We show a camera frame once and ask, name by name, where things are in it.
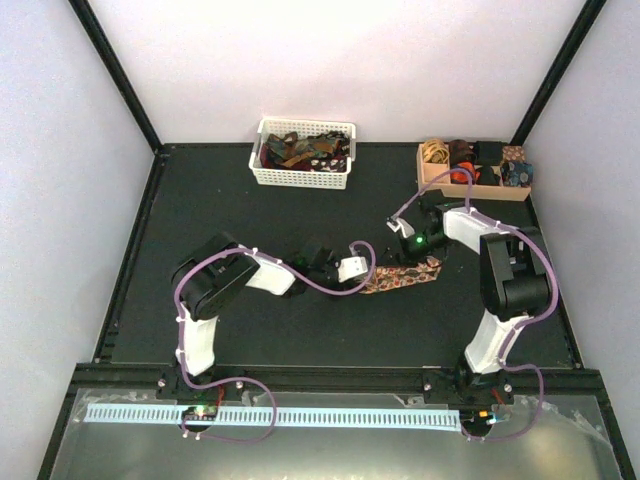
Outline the paisley patterned necktie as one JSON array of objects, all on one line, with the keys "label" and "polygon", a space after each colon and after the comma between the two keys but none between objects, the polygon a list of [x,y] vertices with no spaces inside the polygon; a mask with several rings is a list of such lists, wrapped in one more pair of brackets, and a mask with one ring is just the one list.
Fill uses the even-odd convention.
[{"label": "paisley patterned necktie", "polygon": [[438,279],[443,262],[428,256],[425,262],[414,266],[377,267],[370,281],[359,291],[371,295],[429,283]]}]

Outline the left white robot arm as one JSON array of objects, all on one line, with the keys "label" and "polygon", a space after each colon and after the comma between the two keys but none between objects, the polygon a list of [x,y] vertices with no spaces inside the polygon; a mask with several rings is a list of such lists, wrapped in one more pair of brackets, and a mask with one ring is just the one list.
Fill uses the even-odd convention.
[{"label": "left white robot arm", "polygon": [[348,256],[308,247],[287,260],[248,248],[225,232],[183,260],[171,277],[179,325],[176,359],[184,368],[179,386],[193,399],[214,388],[214,339],[224,308],[246,289],[292,298],[309,288],[333,297],[359,293],[376,268],[373,247],[365,241],[349,246]]}]

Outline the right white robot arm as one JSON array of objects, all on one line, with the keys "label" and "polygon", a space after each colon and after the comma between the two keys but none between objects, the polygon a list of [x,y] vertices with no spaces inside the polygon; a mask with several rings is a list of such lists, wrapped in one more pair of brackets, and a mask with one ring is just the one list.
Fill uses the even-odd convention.
[{"label": "right white robot arm", "polygon": [[491,390],[488,375],[505,367],[524,327],[549,316],[557,306],[559,288],[541,231],[504,224],[461,203],[436,206],[432,232],[418,232],[398,214],[387,219],[387,226],[398,234],[409,256],[450,242],[479,255],[483,316],[464,350],[464,371],[454,379],[461,400],[479,402]]}]

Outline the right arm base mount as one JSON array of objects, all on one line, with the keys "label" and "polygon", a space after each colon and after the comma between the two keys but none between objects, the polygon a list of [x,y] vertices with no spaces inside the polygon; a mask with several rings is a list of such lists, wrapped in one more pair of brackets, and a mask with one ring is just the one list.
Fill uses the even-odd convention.
[{"label": "right arm base mount", "polygon": [[513,403],[513,395],[505,390],[507,380],[503,372],[479,375],[455,369],[425,369],[422,384],[425,398],[435,403],[463,406]]}]

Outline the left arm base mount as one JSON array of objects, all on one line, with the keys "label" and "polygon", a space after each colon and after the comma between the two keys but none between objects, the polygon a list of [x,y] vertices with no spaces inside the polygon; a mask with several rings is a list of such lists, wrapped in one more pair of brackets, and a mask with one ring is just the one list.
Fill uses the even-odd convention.
[{"label": "left arm base mount", "polygon": [[238,400],[250,386],[246,379],[233,377],[219,386],[203,388],[204,385],[221,380],[212,372],[188,379],[198,388],[185,382],[179,369],[166,370],[157,382],[156,397],[162,400],[176,400],[178,403],[215,403],[218,400]]}]

